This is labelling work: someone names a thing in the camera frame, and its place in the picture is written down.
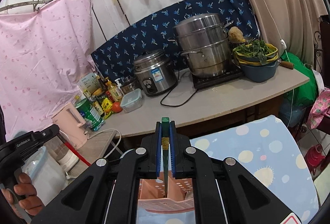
stainless steel pot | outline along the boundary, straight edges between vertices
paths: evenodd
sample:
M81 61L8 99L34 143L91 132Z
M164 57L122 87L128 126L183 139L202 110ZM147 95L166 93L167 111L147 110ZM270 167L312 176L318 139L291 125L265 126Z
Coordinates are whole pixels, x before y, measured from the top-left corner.
M175 40L168 41L176 41L182 51L193 50L225 39L225 28L231 24L222 23L217 13L196 15L173 27Z
M182 51L191 73L200 78L219 76L227 72L231 62L228 38L204 47Z
M232 23L224 25L219 14L206 13L190 17L173 27L181 55L192 74L210 78L227 72L231 50L225 28Z
M148 96L159 95L175 86L177 78L172 61L164 50L155 50L141 55L133 62L134 74Z
M136 89L142 89L138 79L136 77L133 78L128 78L126 77L123 79L123 83L121 85L121 90L123 91L124 94L128 94L129 92L133 92Z

red stick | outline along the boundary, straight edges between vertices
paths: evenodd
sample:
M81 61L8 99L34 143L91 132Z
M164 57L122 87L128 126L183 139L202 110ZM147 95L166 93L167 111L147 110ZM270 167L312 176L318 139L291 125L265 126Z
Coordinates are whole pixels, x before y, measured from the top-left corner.
M83 161L88 166L91 166L91 164L83 156L81 156L79 154L79 152L76 151L75 148L68 141L66 141L65 138L61 134L58 134L57 136L67 146L67 148L69 150L71 150L73 152L73 154L79 158L79 160Z
M68 141L65 141L64 143L68 148L69 150L71 150L73 152L74 155L76 155L81 161L83 161L85 164L87 164L88 166L91 166L91 164L83 157L81 156L78 151L75 150L75 148L68 142Z

pink basket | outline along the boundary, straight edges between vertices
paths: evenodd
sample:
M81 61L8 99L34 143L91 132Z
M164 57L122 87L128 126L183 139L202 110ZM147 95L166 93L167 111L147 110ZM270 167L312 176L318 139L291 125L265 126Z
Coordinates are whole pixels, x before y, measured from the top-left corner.
M158 179L141 179L139 206L148 212L161 214L183 213L194 210L194 198L185 200L192 191L191 179L174 179L168 172L168 198L164 198L164 172Z

wooden handle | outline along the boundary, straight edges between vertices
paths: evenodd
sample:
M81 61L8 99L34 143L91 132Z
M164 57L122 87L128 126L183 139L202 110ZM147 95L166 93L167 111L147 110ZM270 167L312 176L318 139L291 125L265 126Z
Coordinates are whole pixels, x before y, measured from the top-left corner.
M283 66L283 67L286 67L288 69L293 69L294 68L294 64L293 63L290 63L290 62L287 62L287 61L281 61L279 63L280 66Z

green can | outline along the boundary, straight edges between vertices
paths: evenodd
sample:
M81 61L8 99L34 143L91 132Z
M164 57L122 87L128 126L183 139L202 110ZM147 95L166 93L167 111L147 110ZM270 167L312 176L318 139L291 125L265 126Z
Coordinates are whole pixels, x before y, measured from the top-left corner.
M87 126L93 131L97 131L105 124L105 121L101 118L100 114L93 107L90 101L85 98L75 105L75 108L79 111L80 115L85 119Z

